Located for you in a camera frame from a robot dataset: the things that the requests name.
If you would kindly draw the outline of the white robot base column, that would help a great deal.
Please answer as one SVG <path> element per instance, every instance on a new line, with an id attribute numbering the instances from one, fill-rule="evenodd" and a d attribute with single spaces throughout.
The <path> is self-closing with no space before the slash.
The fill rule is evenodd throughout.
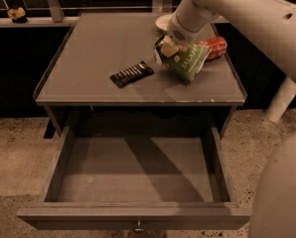
<path id="1" fill-rule="evenodd" d="M 296 238 L 296 132 L 272 152 L 260 175 L 248 238 Z"/>

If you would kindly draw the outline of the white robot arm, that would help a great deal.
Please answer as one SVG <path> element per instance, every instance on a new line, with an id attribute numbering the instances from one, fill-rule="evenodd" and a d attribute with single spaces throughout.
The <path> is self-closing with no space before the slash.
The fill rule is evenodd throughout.
<path id="1" fill-rule="evenodd" d="M 285 0 L 182 0 L 167 26 L 178 45 L 222 16 L 296 83 L 296 5 Z"/>

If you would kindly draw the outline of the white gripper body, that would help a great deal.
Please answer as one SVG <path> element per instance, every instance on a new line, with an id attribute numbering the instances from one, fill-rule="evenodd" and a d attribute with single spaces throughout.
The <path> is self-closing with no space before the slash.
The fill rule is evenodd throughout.
<path id="1" fill-rule="evenodd" d="M 175 12 L 167 27 L 167 35 L 178 45 L 191 43 L 201 31 L 202 24 L 193 16 Z"/>

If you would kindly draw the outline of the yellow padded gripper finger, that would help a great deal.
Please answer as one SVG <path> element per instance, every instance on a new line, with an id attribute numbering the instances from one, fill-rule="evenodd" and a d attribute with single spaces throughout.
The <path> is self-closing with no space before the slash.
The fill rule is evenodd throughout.
<path id="1" fill-rule="evenodd" d="M 161 54 L 169 58 L 179 51 L 179 46 L 170 37 L 164 37 L 159 44 Z"/>

